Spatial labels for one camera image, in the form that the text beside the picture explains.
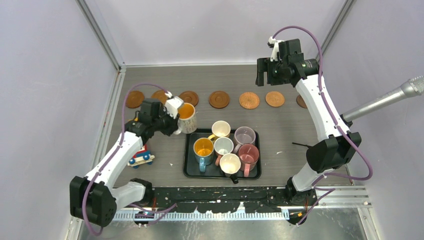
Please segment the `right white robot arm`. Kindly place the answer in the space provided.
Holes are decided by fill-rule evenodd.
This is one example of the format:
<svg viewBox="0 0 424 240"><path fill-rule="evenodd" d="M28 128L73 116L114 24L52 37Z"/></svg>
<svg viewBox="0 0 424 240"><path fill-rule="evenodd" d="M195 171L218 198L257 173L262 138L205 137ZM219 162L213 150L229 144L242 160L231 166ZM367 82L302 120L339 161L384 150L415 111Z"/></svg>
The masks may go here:
<svg viewBox="0 0 424 240"><path fill-rule="evenodd" d="M319 76L320 64L316 59L304 58L299 39L284 41L270 37L267 44L272 49L271 56L257 59L255 84L291 84L304 100L317 132L318 142L305 154L307 163L287 180L284 190L286 202L299 205L312 195L318 179L351 160L362 138L337 116Z"/></svg>

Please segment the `dark brown wooden coaster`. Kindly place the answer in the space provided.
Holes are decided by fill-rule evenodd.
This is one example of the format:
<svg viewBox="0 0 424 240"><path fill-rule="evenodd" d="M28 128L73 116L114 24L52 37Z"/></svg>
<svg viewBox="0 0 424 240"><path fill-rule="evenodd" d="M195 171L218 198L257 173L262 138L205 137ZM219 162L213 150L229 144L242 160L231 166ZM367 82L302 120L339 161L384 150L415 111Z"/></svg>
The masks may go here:
<svg viewBox="0 0 424 240"><path fill-rule="evenodd" d="M304 101L304 99L302 98L302 96L301 95L298 95L297 97L296 97L296 103L301 107L301 108L304 108L304 109L307 109L308 107L307 107L307 105L306 105L306 103L305 103L305 101Z"/></svg>

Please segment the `white mug orange inside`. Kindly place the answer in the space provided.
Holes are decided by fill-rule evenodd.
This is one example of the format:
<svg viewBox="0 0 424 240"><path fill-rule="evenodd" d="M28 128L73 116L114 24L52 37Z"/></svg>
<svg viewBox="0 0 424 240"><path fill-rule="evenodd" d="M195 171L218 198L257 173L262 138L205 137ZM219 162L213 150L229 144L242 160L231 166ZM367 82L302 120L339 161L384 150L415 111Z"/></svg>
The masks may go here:
<svg viewBox="0 0 424 240"><path fill-rule="evenodd" d="M198 128L196 109L191 103L185 102L178 109L179 119L177 121L177 130L174 135L191 134Z"/></svg>

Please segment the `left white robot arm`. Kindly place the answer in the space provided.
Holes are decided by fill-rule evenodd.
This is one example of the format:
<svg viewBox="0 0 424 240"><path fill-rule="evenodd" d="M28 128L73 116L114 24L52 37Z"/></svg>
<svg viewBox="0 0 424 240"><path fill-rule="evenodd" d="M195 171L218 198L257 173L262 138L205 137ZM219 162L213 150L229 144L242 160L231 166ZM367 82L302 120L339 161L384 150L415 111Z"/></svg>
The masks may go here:
<svg viewBox="0 0 424 240"><path fill-rule="evenodd" d="M92 224L106 227L115 213L133 203L148 207L153 202L152 183L133 178L126 185L114 185L129 160L152 138L155 132L166 136L179 134L179 108L184 102L172 97L165 103L145 99L135 120L126 122L112 149L84 177L75 176L69 185L70 214Z"/></svg>

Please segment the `woven rattan coaster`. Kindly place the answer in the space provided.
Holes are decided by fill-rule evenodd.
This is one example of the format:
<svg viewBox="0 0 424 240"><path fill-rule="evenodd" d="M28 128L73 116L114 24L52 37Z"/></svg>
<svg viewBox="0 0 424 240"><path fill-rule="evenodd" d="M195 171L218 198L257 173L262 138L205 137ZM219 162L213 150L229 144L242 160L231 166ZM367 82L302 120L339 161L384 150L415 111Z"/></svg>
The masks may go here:
<svg viewBox="0 0 424 240"><path fill-rule="evenodd" d="M285 103L285 97L278 91L270 91L265 96L266 103L271 107L281 107Z"/></svg>
<svg viewBox="0 0 424 240"><path fill-rule="evenodd" d="M239 104L244 109L252 110L259 106L260 98L254 92L244 92L239 97Z"/></svg>

